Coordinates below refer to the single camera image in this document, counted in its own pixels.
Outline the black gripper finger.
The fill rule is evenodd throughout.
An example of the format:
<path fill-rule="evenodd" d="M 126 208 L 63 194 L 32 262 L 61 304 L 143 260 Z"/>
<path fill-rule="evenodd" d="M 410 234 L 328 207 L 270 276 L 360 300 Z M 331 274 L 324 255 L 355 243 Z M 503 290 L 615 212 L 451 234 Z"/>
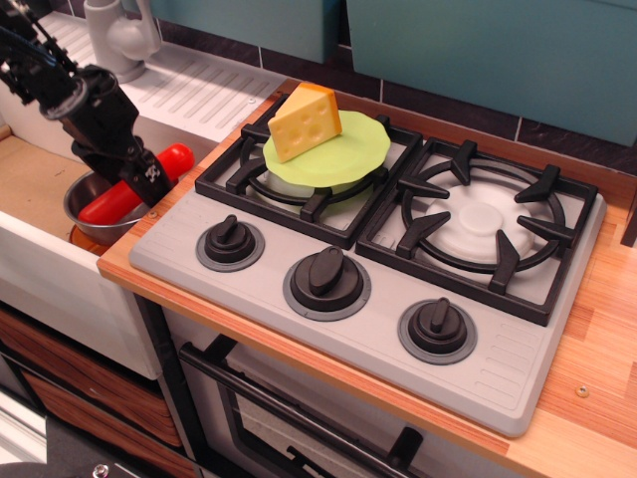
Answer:
<path fill-rule="evenodd" d="M 131 156 L 119 177 L 148 207 L 158 204 L 174 187 L 159 159 L 147 149 Z"/>
<path fill-rule="evenodd" d="M 121 181 L 120 172 L 124 165 L 121 155 L 99 151 L 80 143 L 72 144 L 72 153 L 110 185 Z"/>

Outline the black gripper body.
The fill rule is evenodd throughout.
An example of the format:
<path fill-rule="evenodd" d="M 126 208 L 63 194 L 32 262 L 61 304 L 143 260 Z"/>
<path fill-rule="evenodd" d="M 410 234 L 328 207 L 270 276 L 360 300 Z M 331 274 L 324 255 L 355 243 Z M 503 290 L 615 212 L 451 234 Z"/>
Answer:
<path fill-rule="evenodd" d="M 121 155 L 124 162 L 144 149 L 133 134 L 138 110 L 112 72 L 83 68 L 67 79 L 65 90 L 54 90 L 53 100 L 42 107 L 42 115 L 60 122 L 73 143 Z"/>

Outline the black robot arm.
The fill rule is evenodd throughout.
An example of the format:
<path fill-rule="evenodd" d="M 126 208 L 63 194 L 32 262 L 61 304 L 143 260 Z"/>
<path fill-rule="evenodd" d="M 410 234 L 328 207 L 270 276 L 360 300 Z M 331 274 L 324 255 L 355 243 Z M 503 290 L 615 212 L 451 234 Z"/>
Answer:
<path fill-rule="evenodd" d="M 124 181 L 152 207 L 174 186 L 158 158 L 133 134 L 138 109 L 115 74 L 81 68 L 23 1 L 1 3 L 1 81 L 22 103 L 58 121 L 72 153 L 114 185 Z"/>

